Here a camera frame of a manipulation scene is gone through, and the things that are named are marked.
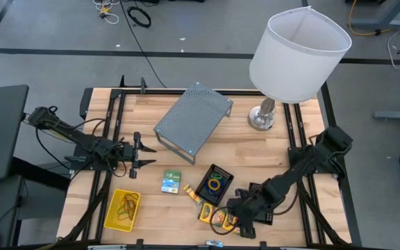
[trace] floor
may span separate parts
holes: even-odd
[[[254,88],[248,66],[267,20],[302,7],[302,2],[162,0],[158,6],[144,7],[152,27],[133,30],[167,87],[185,88],[199,81],[211,88]],[[355,16],[378,17],[392,2],[359,4]],[[350,5],[343,0],[308,3],[348,30]],[[126,84],[138,84],[144,77],[149,86],[160,87],[136,52],[139,48],[121,8],[115,6],[112,13],[119,15],[117,25],[97,17],[90,0],[0,0],[0,86],[27,84],[26,112],[57,105],[59,117],[69,124],[81,122],[78,108],[84,88],[117,86],[122,75]],[[388,59],[386,43],[391,35],[353,36],[345,58]],[[400,49],[400,34],[394,46]],[[400,249],[400,122],[372,118],[375,110],[400,110],[400,70],[389,65],[339,64],[328,79],[328,89],[338,124],[355,140],[346,164],[362,244]],[[72,154],[72,145],[41,138],[57,157]],[[54,166],[34,139],[33,128],[25,125],[15,155]],[[32,205],[22,215],[46,219],[26,220],[19,243],[49,242],[56,229],[44,230],[42,225],[55,222],[58,227],[64,195],[35,183],[28,186]],[[51,197],[47,201],[42,200],[45,194]]]

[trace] yellow plastic basket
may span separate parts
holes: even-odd
[[[110,200],[108,216],[104,221],[105,228],[131,232],[135,218],[137,217],[138,204],[141,195],[138,192],[127,190],[115,190]]]

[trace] game card package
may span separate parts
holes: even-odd
[[[178,193],[178,187],[180,186],[181,173],[176,170],[166,170],[163,176],[163,184],[161,185],[162,192],[168,192],[171,194]]]

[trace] table lamp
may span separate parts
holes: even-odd
[[[267,98],[249,112],[249,124],[266,131],[274,123],[275,100],[299,103],[315,96],[350,47],[347,32],[310,6],[271,17],[249,65],[251,81]]]

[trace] wooden tabletop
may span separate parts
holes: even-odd
[[[87,119],[104,118],[108,107],[110,89],[94,89]],[[208,141],[197,154],[197,162],[191,165],[157,141],[153,128],[166,112],[175,104],[180,95],[166,94],[128,94],[122,118],[119,137],[132,141],[133,132],[142,134],[144,145],[157,150],[157,153],[141,153],[140,159],[156,159],[157,162],[143,167],[135,180],[128,175],[123,178],[113,177],[110,186],[110,198],[115,189],[131,190],[142,195],[135,225],[130,233],[105,228],[103,243],[135,244],[137,239],[144,239],[145,244],[205,244],[206,240],[221,240],[228,246],[257,246],[266,241],[268,246],[305,246],[305,237],[301,222],[299,202],[290,212],[274,217],[272,226],[254,224],[257,238],[246,239],[233,233],[225,236],[214,234],[209,224],[197,219],[201,206],[196,206],[183,191],[186,184],[196,188],[211,164],[216,164],[234,175],[228,192],[223,198],[224,205],[234,196],[236,188],[248,188],[250,182],[262,183],[267,178],[282,174],[289,167],[287,148],[288,132],[283,104],[276,103],[275,122],[269,131],[260,132],[247,123],[248,112],[259,106],[263,96],[228,96],[234,101],[230,117],[224,117]],[[115,104],[116,117],[118,101]],[[322,114],[316,99],[301,103],[302,118],[306,135],[316,135],[324,130]],[[297,144],[300,145],[294,109],[291,109]],[[96,122],[84,127],[91,133]],[[113,123],[109,138],[113,136]],[[102,134],[100,126],[96,135]],[[181,172],[181,188],[178,194],[161,192],[163,173],[166,169]],[[124,168],[118,165],[117,173]],[[57,236],[65,236],[80,219],[88,205],[93,172],[81,172],[70,184],[65,207]],[[347,221],[342,205],[338,182],[329,174],[315,175],[317,195],[322,213],[339,233],[342,239],[350,242]],[[286,200],[275,210],[285,210],[292,202],[296,187],[292,187]],[[317,242],[314,218],[310,214],[313,239]],[[92,218],[90,238],[94,237],[98,211]]]

